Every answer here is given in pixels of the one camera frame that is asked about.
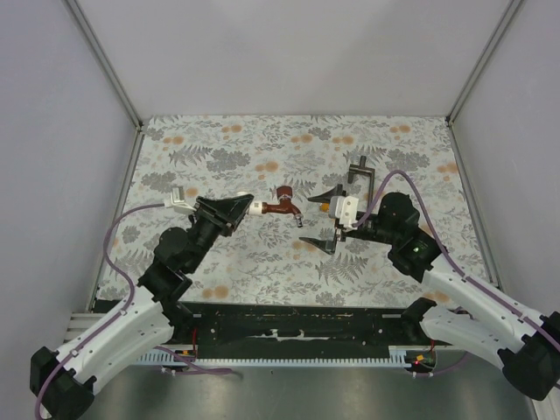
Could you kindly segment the white pipe elbow fitting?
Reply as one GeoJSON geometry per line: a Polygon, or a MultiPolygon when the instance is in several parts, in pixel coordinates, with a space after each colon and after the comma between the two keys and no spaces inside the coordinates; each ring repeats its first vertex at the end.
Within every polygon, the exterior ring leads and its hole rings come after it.
{"type": "Polygon", "coordinates": [[[261,216],[264,214],[264,207],[265,207],[265,203],[263,201],[254,199],[251,202],[246,212],[246,215],[261,216]]]}

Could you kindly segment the brown faucet with chrome cap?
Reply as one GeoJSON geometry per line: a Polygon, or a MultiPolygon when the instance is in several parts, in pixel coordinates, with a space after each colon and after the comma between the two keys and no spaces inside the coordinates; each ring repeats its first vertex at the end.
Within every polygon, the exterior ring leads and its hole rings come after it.
{"type": "Polygon", "coordinates": [[[263,214],[290,214],[296,221],[297,227],[303,227],[303,215],[292,202],[293,190],[291,186],[281,185],[276,189],[277,204],[262,203],[263,214]]]}

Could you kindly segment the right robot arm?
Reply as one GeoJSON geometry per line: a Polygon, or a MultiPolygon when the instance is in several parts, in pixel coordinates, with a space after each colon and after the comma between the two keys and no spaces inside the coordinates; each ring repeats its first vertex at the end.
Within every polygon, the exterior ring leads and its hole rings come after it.
{"type": "Polygon", "coordinates": [[[558,387],[558,312],[546,316],[467,275],[445,247],[419,227],[420,213],[408,195],[388,193],[378,212],[359,227],[354,225],[363,215],[359,201],[340,185],[313,201],[329,206],[334,237],[330,241],[310,238],[308,243],[328,255],[346,238],[386,244],[388,259],[399,272],[443,292],[463,309],[458,314],[419,298],[400,324],[407,342],[417,345],[429,338],[458,347],[497,367],[514,388],[536,401],[558,387]]]}

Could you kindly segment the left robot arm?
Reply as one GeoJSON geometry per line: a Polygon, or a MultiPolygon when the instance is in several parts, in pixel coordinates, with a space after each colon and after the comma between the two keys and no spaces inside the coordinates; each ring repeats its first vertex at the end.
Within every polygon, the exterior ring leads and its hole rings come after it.
{"type": "Polygon", "coordinates": [[[159,236],[148,269],[99,321],[57,349],[43,346],[31,357],[34,416],[78,419],[95,396],[141,356],[169,340],[189,340],[193,315],[180,301],[193,283],[189,276],[219,237],[233,234],[253,200],[251,194],[198,197],[189,206],[169,199],[166,205],[180,207],[192,225],[170,227],[159,236]]]}

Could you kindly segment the floral patterned table mat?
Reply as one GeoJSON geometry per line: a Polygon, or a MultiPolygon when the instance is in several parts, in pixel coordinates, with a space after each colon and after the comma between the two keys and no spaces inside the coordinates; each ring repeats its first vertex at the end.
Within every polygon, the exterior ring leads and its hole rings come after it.
{"type": "Polygon", "coordinates": [[[191,301],[266,305],[405,307],[419,297],[448,305],[393,268],[384,245],[347,240],[327,255],[299,237],[329,240],[333,224],[308,197],[337,184],[360,201],[368,180],[347,183],[360,156],[375,169],[374,188],[408,194],[429,215],[423,230],[436,231],[454,260],[477,277],[486,267],[472,224],[447,123],[403,116],[156,116],[143,126],[143,144],[125,202],[126,218],[110,248],[96,296],[118,300],[150,265],[159,236],[187,227],[186,217],[162,208],[174,186],[188,201],[240,192],[276,201],[291,186],[303,215],[249,216],[219,239],[193,275],[191,301]]]}

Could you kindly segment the grey metal faucet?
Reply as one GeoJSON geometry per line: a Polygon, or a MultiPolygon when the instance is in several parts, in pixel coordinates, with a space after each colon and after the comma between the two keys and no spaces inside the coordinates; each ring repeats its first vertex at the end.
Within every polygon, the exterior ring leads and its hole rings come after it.
{"type": "Polygon", "coordinates": [[[358,164],[350,164],[347,173],[347,183],[353,184],[357,177],[367,179],[367,203],[370,204],[375,196],[375,169],[367,165],[367,157],[360,156],[358,164]]]}

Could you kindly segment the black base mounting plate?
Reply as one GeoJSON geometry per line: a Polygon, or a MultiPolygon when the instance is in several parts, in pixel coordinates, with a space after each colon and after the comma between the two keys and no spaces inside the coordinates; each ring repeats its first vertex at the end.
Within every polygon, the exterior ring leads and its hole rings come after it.
{"type": "Polygon", "coordinates": [[[431,350],[433,340],[402,309],[190,303],[190,324],[172,345],[198,358],[386,357],[389,348],[431,350]]]}

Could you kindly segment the aluminium rail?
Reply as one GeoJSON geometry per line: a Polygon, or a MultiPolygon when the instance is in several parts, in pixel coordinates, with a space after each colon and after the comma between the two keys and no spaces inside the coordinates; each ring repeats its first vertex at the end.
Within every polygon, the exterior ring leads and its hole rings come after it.
{"type": "Polygon", "coordinates": [[[62,343],[66,344],[74,341],[83,341],[89,333],[89,329],[95,330],[110,318],[108,313],[73,313],[62,343]]]}

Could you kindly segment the left aluminium frame post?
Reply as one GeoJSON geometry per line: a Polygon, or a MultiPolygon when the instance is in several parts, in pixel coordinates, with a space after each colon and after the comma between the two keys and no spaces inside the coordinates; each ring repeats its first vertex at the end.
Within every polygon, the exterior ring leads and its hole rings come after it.
{"type": "Polygon", "coordinates": [[[128,117],[135,130],[139,132],[143,127],[143,119],[139,115],[136,107],[133,105],[130,96],[126,92],[121,79],[119,78],[113,64],[109,59],[109,56],[102,46],[101,41],[95,33],[94,27],[90,23],[85,11],[81,7],[80,2],[76,0],[63,0],[62,3],[65,5],[70,16],[75,22],[81,36],[84,38],[88,48],[94,56],[95,61],[103,72],[104,77],[115,93],[126,116],[128,117]]]}

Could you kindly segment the aluminium frame post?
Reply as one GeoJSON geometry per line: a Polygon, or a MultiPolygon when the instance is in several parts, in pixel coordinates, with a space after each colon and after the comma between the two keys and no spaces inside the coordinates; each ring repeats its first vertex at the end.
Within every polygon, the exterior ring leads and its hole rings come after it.
{"type": "Polygon", "coordinates": [[[463,87],[460,89],[458,97],[451,106],[450,112],[445,120],[448,127],[452,127],[457,121],[463,107],[466,105],[472,91],[475,89],[480,77],[485,72],[494,53],[497,51],[501,41],[506,36],[509,28],[515,21],[518,13],[526,3],[525,0],[510,0],[507,7],[500,15],[496,26],[494,27],[489,39],[485,43],[479,57],[477,58],[471,72],[469,73],[463,87]]]}
{"type": "Polygon", "coordinates": [[[139,115],[136,107],[133,105],[130,96],[126,92],[121,79],[119,78],[113,64],[109,59],[109,56],[102,46],[101,41],[95,33],[94,27],[90,23],[85,11],[81,7],[80,2],[76,0],[63,0],[62,3],[65,5],[70,16],[75,22],[81,36],[84,38],[88,48],[94,56],[95,61],[103,72],[104,77],[115,93],[126,116],[128,117],[135,130],[139,132],[143,127],[143,119],[139,115]]]}

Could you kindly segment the right aluminium frame post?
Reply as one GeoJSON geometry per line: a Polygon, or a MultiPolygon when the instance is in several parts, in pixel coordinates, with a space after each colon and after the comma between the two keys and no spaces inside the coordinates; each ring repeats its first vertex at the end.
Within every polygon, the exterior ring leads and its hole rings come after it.
{"type": "Polygon", "coordinates": [[[494,27],[489,39],[485,43],[479,57],[477,58],[471,72],[469,73],[463,87],[460,89],[458,97],[451,106],[450,112],[445,120],[448,127],[452,127],[457,121],[463,107],[466,105],[472,91],[475,89],[480,77],[485,72],[494,53],[497,51],[501,41],[506,36],[509,28],[515,21],[518,13],[526,3],[525,0],[510,0],[507,7],[500,15],[496,26],[494,27]]]}

